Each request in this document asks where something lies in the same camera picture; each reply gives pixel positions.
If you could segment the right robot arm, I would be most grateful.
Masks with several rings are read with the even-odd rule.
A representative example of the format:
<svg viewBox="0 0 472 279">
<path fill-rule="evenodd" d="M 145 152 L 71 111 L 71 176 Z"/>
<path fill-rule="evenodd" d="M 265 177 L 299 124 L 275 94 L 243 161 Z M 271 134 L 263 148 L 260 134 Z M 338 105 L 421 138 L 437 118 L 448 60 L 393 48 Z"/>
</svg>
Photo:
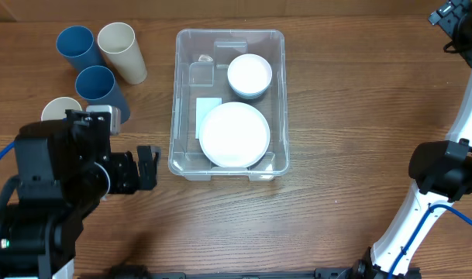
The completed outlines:
<svg viewBox="0 0 472 279">
<path fill-rule="evenodd" d="M 452 0 L 429 16 L 451 41 L 447 53 L 458 53 L 471 73 L 460 110 L 443 141 L 419 144 L 412 154 L 408 194 L 383 236 L 341 278 L 419 278 L 409 264 L 438 218 L 472 193 L 472 1 Z"/>
</svg>

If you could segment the grey bowl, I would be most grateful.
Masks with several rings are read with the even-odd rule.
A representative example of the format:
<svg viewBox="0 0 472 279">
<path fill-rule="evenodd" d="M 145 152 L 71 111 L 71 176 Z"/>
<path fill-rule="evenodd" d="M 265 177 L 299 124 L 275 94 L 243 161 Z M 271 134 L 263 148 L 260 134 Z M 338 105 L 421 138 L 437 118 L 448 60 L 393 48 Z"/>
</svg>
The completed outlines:
<svg viewBox="0 0 472 279">
<path fill-rule="evenodd" d="M 263 97 L 264 94 L 265 94 L 265 91 L 259 91 L 259 92 L 256 92 L 256 93 L 247 93 L 247 92 L 243 92 L 243 91 L 234 91 L 234 93 L 239 98 L 246 99 L 246 100 L 254 100 L 254 99 L 258 99 L 258 98 Z"/>
</svg>

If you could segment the pink plate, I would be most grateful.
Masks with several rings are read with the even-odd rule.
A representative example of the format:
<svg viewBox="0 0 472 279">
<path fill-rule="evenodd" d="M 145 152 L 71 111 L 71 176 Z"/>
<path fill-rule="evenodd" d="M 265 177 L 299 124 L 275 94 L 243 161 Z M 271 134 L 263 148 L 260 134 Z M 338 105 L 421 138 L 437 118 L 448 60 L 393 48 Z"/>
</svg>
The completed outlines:
<svg viewBox="0 0 472 279">
<path fill-rule="evenodd" d="M 270 146 L 270 126 L 252 105 L 227 102 L 204 118 L 199 130 L 200 147 L 219 167 L 247 168 L 263 158 Z"/>
</svg>

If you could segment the pink bowl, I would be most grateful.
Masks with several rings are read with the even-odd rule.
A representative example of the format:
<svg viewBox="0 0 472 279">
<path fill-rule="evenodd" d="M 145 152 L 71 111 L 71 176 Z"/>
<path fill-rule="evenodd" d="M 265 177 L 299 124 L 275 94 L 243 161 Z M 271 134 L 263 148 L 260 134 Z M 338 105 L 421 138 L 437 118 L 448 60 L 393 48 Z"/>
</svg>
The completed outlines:
<svg viewBox="0 0 472 279">
<path fill-rule="evenodd" d="M 242 54 L 236 57 L 227 70 L 229 86 L 234 91 L 256 93 L 266 91 L 272 81 L 271 65 L 256 54 Z"/>
</svg>

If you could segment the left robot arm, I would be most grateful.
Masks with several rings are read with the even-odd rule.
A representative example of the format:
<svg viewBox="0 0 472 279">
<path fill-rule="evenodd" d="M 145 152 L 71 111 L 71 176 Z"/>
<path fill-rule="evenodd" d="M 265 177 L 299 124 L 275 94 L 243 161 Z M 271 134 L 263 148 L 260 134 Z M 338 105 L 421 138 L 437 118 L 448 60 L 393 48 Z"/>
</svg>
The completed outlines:
<svg viewBox="0 0 472 279">
<path fill-rule="evenodd" d="M 157 185 L 161 150 L 113 153 L 109 112 L 67 110 L 23 126 L 9 150 L 18 173 L 0 193 L 0 278 L 72 277 L 83 221 L 106 195 Z"/>
</svg>

